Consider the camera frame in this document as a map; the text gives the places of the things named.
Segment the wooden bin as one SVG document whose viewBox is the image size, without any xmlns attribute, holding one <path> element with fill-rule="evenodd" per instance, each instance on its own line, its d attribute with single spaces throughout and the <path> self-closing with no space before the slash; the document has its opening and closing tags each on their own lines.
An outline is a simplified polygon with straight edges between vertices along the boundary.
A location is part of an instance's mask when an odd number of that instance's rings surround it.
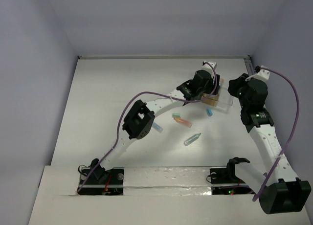
<svg viewBox="0 0 313 225">
<path fill-rule="evenodd" d="M 210 106 L 216 106 L 218 103 L 218 100 L 219 100 L 220 93 L 222 91 L 223 84 L 224 84 L 224 79 L 221 78 L 219 81 L 219 89 L 217 91 L 217 94 L 208 96 L 207 93 L 203 93 L 203 95 L 202 95 L 203 101 L 202 102 L 204 104 L 207 104 Z"/>
</svg>

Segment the clear plastic bin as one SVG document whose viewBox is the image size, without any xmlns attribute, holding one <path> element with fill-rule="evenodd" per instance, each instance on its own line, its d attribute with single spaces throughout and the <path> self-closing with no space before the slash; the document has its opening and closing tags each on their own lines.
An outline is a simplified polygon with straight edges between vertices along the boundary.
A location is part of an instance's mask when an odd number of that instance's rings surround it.
<svg viewBox="0 0 313 225">
<path fill-rule="evenodd" d="M 227 113 L 233 105 L 233 96 L 227 90 L 227 87 L 222 86 L 216 95 L 216 101 L 213 105 L 217 110 Z"/>
</svg>

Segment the small blue eraser cap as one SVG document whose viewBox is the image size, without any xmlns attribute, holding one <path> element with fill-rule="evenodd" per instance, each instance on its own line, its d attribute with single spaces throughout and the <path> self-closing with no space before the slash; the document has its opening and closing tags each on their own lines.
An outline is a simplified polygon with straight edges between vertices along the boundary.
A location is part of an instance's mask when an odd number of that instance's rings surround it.
<svg viewBox="0 0 313 225">
<path fill-rule="evenodd" d="M 206 112 L 207 112 L 208 116 L 212 116 L 213 115 L 212 110 L 210 108 L 207 108 Z"/>
</svg>

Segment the green eraser cap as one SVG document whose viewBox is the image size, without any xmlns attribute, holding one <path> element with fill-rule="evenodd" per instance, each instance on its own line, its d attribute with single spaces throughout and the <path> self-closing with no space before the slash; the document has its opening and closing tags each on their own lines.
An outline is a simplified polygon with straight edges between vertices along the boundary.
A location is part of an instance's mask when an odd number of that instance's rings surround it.
<svg viewBox="0 0 313 225">
<path fill-rule="evenodd" d="M 173 118 L 180 118 L 181 115 L 180 115 L 180 113 L 173 113 L 173 114 L 172 114 L 172 117 L 173 117 Z"/>
</svg>

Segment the orange pencil-shaped case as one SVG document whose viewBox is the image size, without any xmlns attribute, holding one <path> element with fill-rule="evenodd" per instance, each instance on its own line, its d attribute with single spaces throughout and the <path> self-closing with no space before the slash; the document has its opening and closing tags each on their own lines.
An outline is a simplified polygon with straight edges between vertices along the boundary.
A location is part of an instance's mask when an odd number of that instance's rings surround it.
<svg viewBox="0 0 313 225">
<path fill-rule="evenodd" d="M 184 126 L 186 126 L 186 127 L 188 127 L 188 128 L 191 128 L 191 126 L 192 126 L 192 123 L 191 123 L 190 121 L 184 120 L 184 119 L 182 119 L 182 118 L 174 117 L 174 120 L 175 120 L 177 123 L 179 123 L 179 124 L 181 124 L 181 125 L 184 125 Z"/>
</svg>

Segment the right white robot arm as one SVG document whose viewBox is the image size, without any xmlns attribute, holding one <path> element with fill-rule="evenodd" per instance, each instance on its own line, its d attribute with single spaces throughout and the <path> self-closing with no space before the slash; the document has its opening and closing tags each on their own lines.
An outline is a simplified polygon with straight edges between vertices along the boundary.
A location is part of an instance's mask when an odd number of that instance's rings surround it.
<svg viewBox="0 0 313 225">
<path fill-rule="evenodd" d="M 274 122 L 265 108 L 269 72 L 260 70 L 249 76 L 244 73 L 229 81 L 228 92 L 238 98 L 241 121 L 255 142 L 265 166 L 259 172 L 244 157 L 234 157 L 226 165 L 225 176 L 231 182 L 241 180 L 255 193 L 266 214 L 300 212 L 312 190 L 290 166 L 276 136 Z"/>
</svg>

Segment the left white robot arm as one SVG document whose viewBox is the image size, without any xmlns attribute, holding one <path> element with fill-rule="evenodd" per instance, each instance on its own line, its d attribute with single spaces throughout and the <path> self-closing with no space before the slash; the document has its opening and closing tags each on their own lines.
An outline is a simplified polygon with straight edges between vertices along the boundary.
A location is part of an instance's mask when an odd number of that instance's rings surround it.
<svg viewBox="0 0 313 225">
<path fill-rule="evenodd" d="M 201 69 L 195 72 L 193 79 L 167 95 L 152 91 L 139 93 L 126 105 L 130 109 L 122 112 L 115 143 L 101 159 L 96 158 L 91 162 L 88 175 L 95 182 L 104 183 L 108 179 L 108 171 L 127 148 L 147 136 L 156 117 L 188 103 L 201 102 L 204 93 L 207 96 L 215 95 L 219 88 L 220 75 Z"/>
</svg>

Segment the teal pencil-shaped case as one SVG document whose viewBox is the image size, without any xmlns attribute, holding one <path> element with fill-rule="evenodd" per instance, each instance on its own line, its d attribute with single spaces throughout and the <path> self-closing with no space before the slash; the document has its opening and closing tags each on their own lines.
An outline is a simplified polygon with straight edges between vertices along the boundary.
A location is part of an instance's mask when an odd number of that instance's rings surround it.
<svg viewBox="0 0 313 225">
<path fill-rule="evenodd" d="M 184 146 L 190 145 L 191 143 L 193 143 L 194 141 L 196 141 L 197 139 L 199 139 L 200 136 L 201 136 L 201 133 L 197 133 L 197 134 L 192 135 L 191 137 L 189 137 L 188 139 L 186 139 L 186 140 L 183 142 Z"/>
</svg>

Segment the blue pencil-shaped case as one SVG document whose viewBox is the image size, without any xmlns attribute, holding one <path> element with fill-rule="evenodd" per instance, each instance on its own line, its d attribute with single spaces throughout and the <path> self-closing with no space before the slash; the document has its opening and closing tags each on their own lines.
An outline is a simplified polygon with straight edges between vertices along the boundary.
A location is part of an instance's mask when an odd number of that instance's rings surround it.
<svg viewBox="0 0 313 225">
<path fill-rule="evenodd" d="M 162 133 L 162 132 L 163 132 L 163 128 L 160 127 L 160 126 L 159 126 L 158 124 L 156 124 L 155 122 L 153 122 L 152 127 L 153 127 L 156 131 L 158 131 L 159 133 Z"/>
</svg>

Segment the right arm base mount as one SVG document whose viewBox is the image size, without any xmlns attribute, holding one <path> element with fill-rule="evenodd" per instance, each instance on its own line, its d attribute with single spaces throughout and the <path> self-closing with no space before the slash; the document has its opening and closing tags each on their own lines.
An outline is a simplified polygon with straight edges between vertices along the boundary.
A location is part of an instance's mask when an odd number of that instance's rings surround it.
<svg viewBox="0 0 313 225">
<path fill-rule="evenodd" d="M 237 164 L 250 163 L 244 157 L 231 158 L 226 166 L 210 168 L 206 181 L 211 184 L 212 195 L 250 195 L 255 192 L 235 175 Z"/>
</svg>

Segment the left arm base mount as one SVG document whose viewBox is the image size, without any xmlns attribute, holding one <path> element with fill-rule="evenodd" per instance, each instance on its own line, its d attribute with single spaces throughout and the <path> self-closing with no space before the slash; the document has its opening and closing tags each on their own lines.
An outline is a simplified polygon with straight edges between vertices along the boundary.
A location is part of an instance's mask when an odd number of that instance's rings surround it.
<svg viewBox="0 0 313 225">
<path fill-rule="evenodd" d="M 108 171 L 98 165 L 88 177 L 90 171 L 99 162 L 95 158 L 90 166 L 79 165 L 80 179 L 77 188 L 78 195 L 86 196 L 121 196 L 124 187 L 124 168 L 113 168 Z"/>
</svg>

